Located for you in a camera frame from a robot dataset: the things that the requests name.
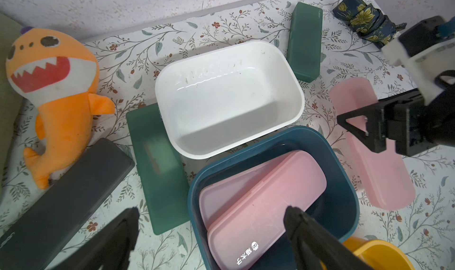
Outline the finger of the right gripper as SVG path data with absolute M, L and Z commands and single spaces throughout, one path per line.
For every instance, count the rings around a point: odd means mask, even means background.
M 386 150 L 387 128 L 383 105 L 371 104 L 337 117 L 337 123 L 355 136 L 370 151 Z

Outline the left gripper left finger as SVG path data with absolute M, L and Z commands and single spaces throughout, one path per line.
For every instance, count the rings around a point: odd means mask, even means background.
M 56 270 L 126 270 L 139 235 L 139 209 L 127 208 Z

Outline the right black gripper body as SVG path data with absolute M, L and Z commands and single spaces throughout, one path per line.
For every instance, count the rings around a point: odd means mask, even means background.
M 455 72 L 436 76 L 434 84 L 443 91 L 429 104 L 418 89 L 381 99 L 376 104 L 376 152 L 386 150 L 386 140 L 395 151 L 413 156 L 435 146 L 455 145 Z

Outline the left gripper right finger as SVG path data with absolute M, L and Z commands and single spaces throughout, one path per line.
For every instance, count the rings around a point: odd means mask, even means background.
M 288 206 L 284 214 L 286 236 L 299 270 L 370 270 L 332 234 L 303 210 Z

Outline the pink pencil case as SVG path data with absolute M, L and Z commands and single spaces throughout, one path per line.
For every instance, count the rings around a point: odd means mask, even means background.
M 234 203 L 276 168 L 288 154 L 275 157 L 202 189 L 199 206 L 207 229 Z
M 365 78 L 346 79 L 329 92 L 337 115 L 375 104 L 378 98 Z M 395 152 L 395 142 L 388 139 L 381 153 L 370 151 L 351 132 L 347 133 L 350 161 L 360 177 L 371 205 L 396 211 L 410 205 L 416 191 L 402 156 Z
M 307 210 L 326 190 L 316 160 L 294 150 L 207 230 L 213 259 L 222 270 L 248 270 L 284 234 L 288 206 Z

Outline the black pencil case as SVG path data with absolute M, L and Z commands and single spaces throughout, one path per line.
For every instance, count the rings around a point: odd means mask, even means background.
M 135 166 L 102 138 L 1 237 L 1 269 L 43 270 Z

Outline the teal storage box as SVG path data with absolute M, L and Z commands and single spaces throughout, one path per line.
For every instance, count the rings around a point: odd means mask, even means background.
M 188 192 L 188 213 L 206 269 L 216 270 L 218 264 L 210 253 L 207 228 L 200 212 L 202 189 L 293 150 L 308 152 L 327 179 L 325 192 L 307 213 L 340 242 L 353 235 L 358 226 L 360 207 L 349 177 L 322 134 L 306 126 L 294 126 L 205 166 L 193 179 Z

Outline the yellow storage box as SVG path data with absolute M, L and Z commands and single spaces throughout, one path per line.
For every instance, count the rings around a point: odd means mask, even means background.
M 352 236 L 342 244 L 374 270 L 415 269 L 398 247 L 385 240 L 365 240 Z

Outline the green pencil case by white box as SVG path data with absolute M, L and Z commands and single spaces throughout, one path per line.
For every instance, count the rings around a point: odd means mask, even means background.
M 186 173 L 157 104 L 130 111 L 126 119 L 150 222 L 160 235 L 189 221 Z

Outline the green pencil case back right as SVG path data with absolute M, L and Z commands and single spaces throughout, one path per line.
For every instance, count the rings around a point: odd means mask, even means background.
M 292 16 L 287 61 L 297 80 L 310 83 L 320 76 L 323 11 L 299 2 Z

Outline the white storage box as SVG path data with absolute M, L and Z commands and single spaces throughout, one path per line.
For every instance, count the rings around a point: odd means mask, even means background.
M 195 160 L 293 124 L 305 107 L 283 53 L 265 41 L 176 61 L 159 74 L 155 93 L 171 144 Z

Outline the folded dark floral umbrella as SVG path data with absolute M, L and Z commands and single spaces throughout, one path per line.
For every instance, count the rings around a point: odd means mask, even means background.
M 380 9 L 364 0 L 342 0 L 332 12 L 359 38 L 372 42 L 379 49 L 399 36 L 407 26 L 406 23 L 392 22 Z

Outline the green square pillow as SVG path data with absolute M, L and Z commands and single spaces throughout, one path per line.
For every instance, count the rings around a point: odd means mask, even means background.
M 5 63 L 13 42 L 20 36 L 22 26 L 1 14 L 1 181 L 13 141 L 14 123 L 23 97 L 9 84 Z

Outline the orange shark plush toy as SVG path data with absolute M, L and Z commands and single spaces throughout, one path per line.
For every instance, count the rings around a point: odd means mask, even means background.
M 26 147 L 23 156 L 34 183 L 47 189 L 51 174 L 75 163 L 86 149 L 93 117 L 113 114 L 116 106 L 97 93 L 95 55 L 62 32 L 23 28 L 5 65 L 11 87 L 37 109 L 35 131 L 46 141 L 45 151 Z

